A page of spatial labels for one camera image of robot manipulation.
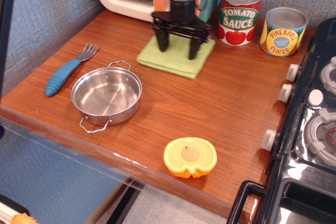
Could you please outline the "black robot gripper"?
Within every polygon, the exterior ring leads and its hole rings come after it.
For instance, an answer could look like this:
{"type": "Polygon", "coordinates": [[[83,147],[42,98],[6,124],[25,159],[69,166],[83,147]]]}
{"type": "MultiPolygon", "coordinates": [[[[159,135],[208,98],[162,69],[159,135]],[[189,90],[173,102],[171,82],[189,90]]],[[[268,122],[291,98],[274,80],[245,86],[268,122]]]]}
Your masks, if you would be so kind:
{"type": "Polygon", "coordinates": [[[161,52],[169,45],[169,35],[191,39],[189,60],[193,60],[200,46],[209,41],[211,26],[195,14],[195,0],[171,0],[169,11],[154,11],[153,29],[161,52]]]}

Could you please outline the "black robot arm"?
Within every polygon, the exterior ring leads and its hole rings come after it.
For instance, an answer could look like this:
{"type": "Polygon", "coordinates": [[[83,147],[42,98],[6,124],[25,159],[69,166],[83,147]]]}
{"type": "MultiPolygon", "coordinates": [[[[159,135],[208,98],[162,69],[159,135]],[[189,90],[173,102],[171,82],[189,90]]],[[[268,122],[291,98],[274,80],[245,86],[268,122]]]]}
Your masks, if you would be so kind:
{"type": "Polygon", "coordinates": [[[169,46],[169,35],[190,40],[189,59],[196,57],[203,43],[207,43],[211,25],[195,14],[196,0],[170,0],[170,10],[153,12],[153,25],[157,43],[161,52],[169,46]]]}

